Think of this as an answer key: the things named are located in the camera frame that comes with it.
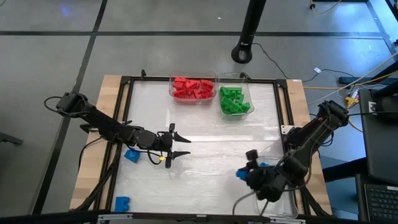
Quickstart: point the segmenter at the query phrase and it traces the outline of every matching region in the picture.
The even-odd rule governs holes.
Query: green blocks in bin
[[[243,103],[241,87],[221,87],[221,109],[224,114],[241,114],[250,109],[250,103]]]
[[[221,87],[220,94],[223,97],[236,98],[242,94],[242,87]]]

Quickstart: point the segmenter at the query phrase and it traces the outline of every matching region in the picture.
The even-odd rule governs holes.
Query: blue block
[[[129,203],[130,203],[129,197],[116,197],[114,211],[115,212],[127,212],[130,208]]]
[[[246,180],[246,177],[248,176],[248,171],[245,170],[238,170],[236,171],[236,176],[239,177],[241,180]]]
[[[137,163],[139,159],[139,154],[139,152],[130,149],[127,150],[127,152],[124,154],[124,157],[133,163]]]
[[[266,167],[266,166],[269,166],[269,164],[266,164],[265,162],[259,164],[259,167]]]

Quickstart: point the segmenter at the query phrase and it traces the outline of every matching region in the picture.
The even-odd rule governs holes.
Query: clear plastic bin
[[[259,166],[276,166],[281,157],[267,156],[266,152],[259,152],[257,163]],[[281,198],[272,203],[269,202],[267,209],[264,211],[263,217],[282,217],[282,218],[297,218],[298,211],[294,204],[294,192],[284,192]],[[266,200],[255,201],[256,207],[260,213],[261,209],[266,203]]]
[[[206,98],[197,98],[195,97],[196,94],[194,94],[193,90],[190,91],[189,94],[184,94],[183,96],[174,96],[174,93],[177,91],[177,89],[174,87],[174,80],[177,77],[185,77],[189,80],[196,80],[199,81],[198,87],[195,88],[195,91],[199,91],[199,94],[204,94],[211,92],[211,96],[207,95],[204,96]],[[202,82],[200,80],[208,80],[213,83],[213,89],[211,91],[208,91],[208,89],[205,89],[202,86]],[[173,97],[174,102],[177,103],[183,103],[183,104],[208,104],[211,103],[214,99],[214,97],[217,94],[217,83],[216,83],[216,73],[215,72],[206,72],[206,73],[197,73],[197,72],[182,72],[182,71],[173,71],[170,74],[170,81],[169,81],[169,94],[170,96]]]
[[[223,101],[223,95],[219,92],[220,111],[223,119],[228,119],[228,120],[243,119],[254,111],[254,106],[252,104],[250,97],[248,79],[249,76],[244,72],[221,73],[217,76],[218,91],[220,91],[221,87],[226,87],[226,88],[240,87],[242,89],[241,94],[244,95],[243,104],[249,103],[250,105],[250,108],[246,112],[229,113],[228,111],[224,110],[221,106],[221,102]]]

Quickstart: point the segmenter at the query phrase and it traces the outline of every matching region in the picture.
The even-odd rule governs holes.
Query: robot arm
[[[98,128],[99,134],[105,140],[121,142],[127,146],[137,145],[141,149],[166,152],[166,168],[170,168],[171,162],[178,156],[189,152],[172,152],[174,141],[190,142],[174,132],[175,125],[170,124],[169,131],[159,131],[157,134],[145,130],[143,127],[121,124],[108,115],[97,110],[87,101],[87,97],[80,93],[65,93],[56,106],[58,114],[71,118],[81,118],[87,121],[91,127]],[[88,133],[87,125],[81,128]]]
[[[285,191],[298,190],[308,180],[303,178],[311,167],[312,155],[339,127],[348,124],[348,111],[334,101],[319,105],[317,117],[302,128],[292,128],[284,136],[284,144],[292,150],[276,166],[259,167],[257,151],[246,153],[249,162],[237,171],[237,176],[256,192],[259,200],[276,202]]]

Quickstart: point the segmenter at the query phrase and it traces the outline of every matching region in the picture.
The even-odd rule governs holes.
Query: wooden table
[[[116,98],[118,97],[119,86],[122,76],[120,75],[105,75],[101,90],[97,101],[97,108],[108,116],[112,117],[115,109]],[[310,121],[307,101],[305,99],[303,84],[301,80],[287,80],[290,107],[293,114],[294,125],[303,126]],[[287,111],[285,108],[284,96],[282,89],[279,90],[282,114],[284,121],[287,121]],[[124,105],[127,98],[127,88],[124,88],[121,109],[119,110],[118,120],[122,120]],[[98,133],[90,133],[87,142],[90,142],[99,137]],[[84,199],[90,194],[100,178],[101,167],[103,165],[103,158],[105,153],[106,141],[98,141],[97,143],[87,147],[81,161],[80,171],[76,180],[75,191],[73,193],[70,208],[76,208]],[[322,167],[320,164],[319,153],[316,152],[312,158],[312,176],[310,182],[307,184],[308,190],[311,192],[315,200],[322,206],[322,208],[331,214],[328,194],[326,191],[325,181],[323,179]],[[99,207],[105,208],[105,199],[108,193],[108,185],[105,185],[102,200]],[[303,214],[301,206],[301,196],[296,191],[296,199],[298,205],[298,212]]]

